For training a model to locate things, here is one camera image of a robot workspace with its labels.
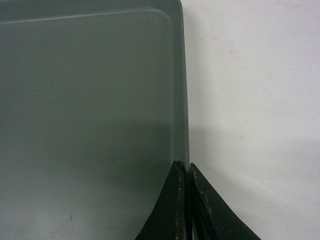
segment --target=gray tray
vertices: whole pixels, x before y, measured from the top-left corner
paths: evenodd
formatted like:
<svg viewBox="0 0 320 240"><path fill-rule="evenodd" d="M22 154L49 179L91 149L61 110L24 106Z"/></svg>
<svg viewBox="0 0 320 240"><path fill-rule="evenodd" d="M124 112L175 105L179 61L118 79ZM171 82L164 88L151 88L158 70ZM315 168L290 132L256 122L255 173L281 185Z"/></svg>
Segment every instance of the gray tray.
<svg viewBox="0 0 320 240"><path fill-rule="evenodd" d="M189 168L179 0L0 1L0 239L134 239Z"/></svg>

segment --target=white background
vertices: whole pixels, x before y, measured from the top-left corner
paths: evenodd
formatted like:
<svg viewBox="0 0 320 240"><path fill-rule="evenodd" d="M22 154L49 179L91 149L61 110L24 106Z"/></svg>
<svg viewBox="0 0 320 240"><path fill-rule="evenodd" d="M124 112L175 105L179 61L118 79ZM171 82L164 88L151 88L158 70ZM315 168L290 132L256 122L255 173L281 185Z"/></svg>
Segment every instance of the white background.
<svg viewBox="0 0 320 240"><path fill-rule="evenodd" d="M320 239L320 1L181 2L190 161L263 240Z"/></svg>

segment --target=black object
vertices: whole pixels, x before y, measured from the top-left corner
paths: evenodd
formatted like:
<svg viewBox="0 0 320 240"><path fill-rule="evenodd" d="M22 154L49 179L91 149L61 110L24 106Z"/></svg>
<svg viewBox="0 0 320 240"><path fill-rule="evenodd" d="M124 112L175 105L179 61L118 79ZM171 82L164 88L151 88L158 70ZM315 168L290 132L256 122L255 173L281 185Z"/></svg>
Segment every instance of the black object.
<svg viewBox="0 0 320 240"><path fill-rule="evenodd" d="M184 214L184 186L183 167L175 161L149 219L135 240L183 240L192 237L184 234L189 232L184 227L190 217ZM260 240L193 163L190 166L190 188L190 199L185 199L185 206L191 206L195 240Z"/></svg>
<svg viewBox="0 0 320 240"><path fill-rule="evenodd" d="M135 240L182 240L185 224L185 174L173 162L154 209Z"/></svg>

